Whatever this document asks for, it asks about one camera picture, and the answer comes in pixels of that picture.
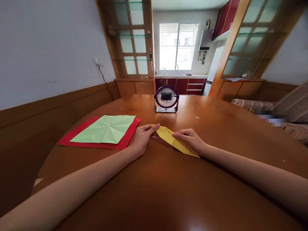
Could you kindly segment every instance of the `green origami paper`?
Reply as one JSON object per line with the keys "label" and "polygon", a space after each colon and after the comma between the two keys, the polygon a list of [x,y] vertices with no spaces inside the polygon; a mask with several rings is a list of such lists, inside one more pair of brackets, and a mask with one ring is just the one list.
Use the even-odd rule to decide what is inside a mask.
{"label": "green origami paper", "polygon": [[75,136],[71,142],[117,144],[125,135],[135,117],[131,115],[104,115]]}

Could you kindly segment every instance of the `window frame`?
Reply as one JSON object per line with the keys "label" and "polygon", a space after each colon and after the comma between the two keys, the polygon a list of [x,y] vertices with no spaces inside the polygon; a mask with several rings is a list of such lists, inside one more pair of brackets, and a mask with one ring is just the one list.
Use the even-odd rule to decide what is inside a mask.
{"label": "window frame", "polygon": [[[198,52],[198,48],[199,48],[199,43],[200,43],[200,37],[201,37],[201,31],[203,31],[203,29],[201,28],[201,21],[172,21],[172,20],[169,20],[169,21],[158,21],[158,36],[157,38],[159,39],[159,34],[160,34],[160,24],[166,24],[166,23],[177,23],[178,24],[178,38],[177,38],[177,42],[179,42],[179,34],[180,34],[180,25],[181,24],[199,24],[198,25],[198,33],[197,33],[197,36],[196,36],[196,43],[195,43],[195,49],[194,49],[194,52],[193,52],[193,56],[192,56],[192,67],[190,70],[179,70],[179,72],[185,72],[185,71],[192,71],[193,68],[194,68],[194,61],[195,61],[195,55],[196,55],[196,52]],[[161,70],[160,69],[160,41],[158,41],[158,70],[161,71],[161,72],[164,72],[164,70]],[[176,66],[176,60],[177,60],[177,51],[178,51],[178,47],[179,47],[179,44],[177,44],[176,46],[176,59],[175,59],[175,66]],[[172,69],[172,70],[166,70],[166,73],[174,73],[174,71],[176,70],[176,68]]]}

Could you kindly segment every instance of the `wooden table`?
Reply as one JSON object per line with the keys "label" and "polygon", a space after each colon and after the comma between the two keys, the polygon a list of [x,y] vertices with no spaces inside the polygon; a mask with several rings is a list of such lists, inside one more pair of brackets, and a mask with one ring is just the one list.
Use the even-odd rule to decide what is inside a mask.
{"label": "wooden table", "polygon": [[[140,125],[193,128],[208,144],[308,179],[308,149],[252,113],[206,96],[180,96],[175,114],[155,113],[153,95],[134,95],[82,118],[136,115]],[[118,150],[55,146],[33,193]],[[184,155],[163,140],[103,186],[57,230],[301,230],[280,205],[204,158]]]}

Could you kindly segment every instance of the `white wall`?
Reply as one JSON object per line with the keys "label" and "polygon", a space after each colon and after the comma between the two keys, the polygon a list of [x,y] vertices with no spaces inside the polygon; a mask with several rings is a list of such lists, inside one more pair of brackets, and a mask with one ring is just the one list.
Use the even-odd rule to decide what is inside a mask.
{"label": "white wall", "polygon": [[262,78],[270,82],[294,85],[308,81],[308,8]]}
{"label": "white wall", "polygon": [[216,43],[212,42],[210,50],[205,57],[205,64],[202,65],[201,61],[198,61],[198,47],[200,43],[201,33],[206,29],[206,21],[211,20],[210,29],[213,30],[216,24],[218,15],[218,9],[216,10],[202,10],[202,11],[154,11],[153,23],[154,23],[154,58],[155,58],[155,70],[159,71],[159,24],[160,23],[200,23],[197,36],[196,48],[194,53],[194,59],[192,62],[191,71],[181,71],[180,73],[192,73],[196,75],[207,75],[209,73],[214,53],[216,50]]}
{"label": "white wall", "polygon": [[0,109],[102,84],[114,69],[95,0],[0,2]]}

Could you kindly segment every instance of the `hand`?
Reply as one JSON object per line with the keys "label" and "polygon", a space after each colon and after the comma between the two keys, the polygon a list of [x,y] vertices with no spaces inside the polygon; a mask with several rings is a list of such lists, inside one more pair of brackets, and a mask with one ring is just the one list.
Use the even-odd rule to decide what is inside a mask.
{"label": "hand", "polygon": [[201,140],[193,129],[183,129],[172,134],[177,140],[185,141],[192,151],[198,155],[204,156],[205,152],[211,147]]}
{"label": "hand", "polygon": [[159,124],[156,124],[154,127],[148,124],[136,129],[135,140],[131,147],[135,149],[139,156],[145,153],[150,139],[159,139],[159,136],[156,133],[158,129]]}

